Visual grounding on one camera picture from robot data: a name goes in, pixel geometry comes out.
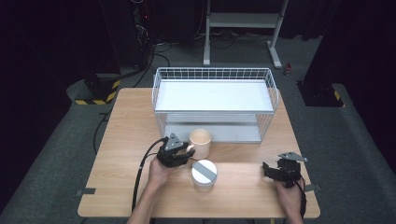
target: cup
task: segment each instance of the cup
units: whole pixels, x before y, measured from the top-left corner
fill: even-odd
[[[210,142],[212,141],[212,134],[205,129],[195,129],[190,133],[190,145],[187,147],[187,152],[192,148],[195,149],[194,155],[191,157],[195,160],[203,160],[209,156]]]
[[[218,178],[218,169],[212,161],[200,160],[192,165],[192,180],[198,190],[211,190]]]

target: human arm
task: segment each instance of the human arm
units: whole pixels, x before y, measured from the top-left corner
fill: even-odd
[[[128,218],[127,224],[148,224],[154,201],[159,190],[168,180],[169,176],[176,170],[163,166],[155,157],[149,166],[148,183],[140,196],[139,201]]]
[[[283,211],[285,212],[286,219],[289,224],[302,224],[303,218],[301,217],[301,191],[295,185],[292,188],[285,188],[283,183],[277,180],[274,180],[277,195],[279,198],[280,205],[282,206]],[[300,186],[304,187],[304,181],[302,178],[298,180]]]

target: yellow and black hazard tape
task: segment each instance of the yellow and black hazard tape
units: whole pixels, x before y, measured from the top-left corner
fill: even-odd
[[[116,96],[117,88],[120,85],[120,81],[114,82],[111,93],[104,99],[75,99],[77,105],[107,105],[110,104]]]
[[[334,90],[334,96],[335,96],[335,99],[337,100],[337,102],[339,102],[340,105],[342,104],[342,107],[346,107],[346,105],[345,105],[345,104],[343,103],[343,101],[341,100],[341,96],[340,96],[340,94],[338,93],[338,91]]]

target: human hand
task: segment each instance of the human hand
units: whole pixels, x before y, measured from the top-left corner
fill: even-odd
[[[302,189],[304,189],[304,181],[302,178],[297,181]],[[282,206],[289,223],[303,223],[301,217],[301,191],[297,185],[287,189],[283,186],[283,182],[274,180],[280,205]]]
[[[148,184],[160,189],[177,167],[169,168],[160,163],[155,157],[149,165]]]

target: white wire basket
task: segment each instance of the white wire basket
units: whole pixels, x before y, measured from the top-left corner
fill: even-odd
[[[213,142],[259,143],[278,105],[269,68],[158,68],[152,105],[163,137],[189,141],[192,130]]]

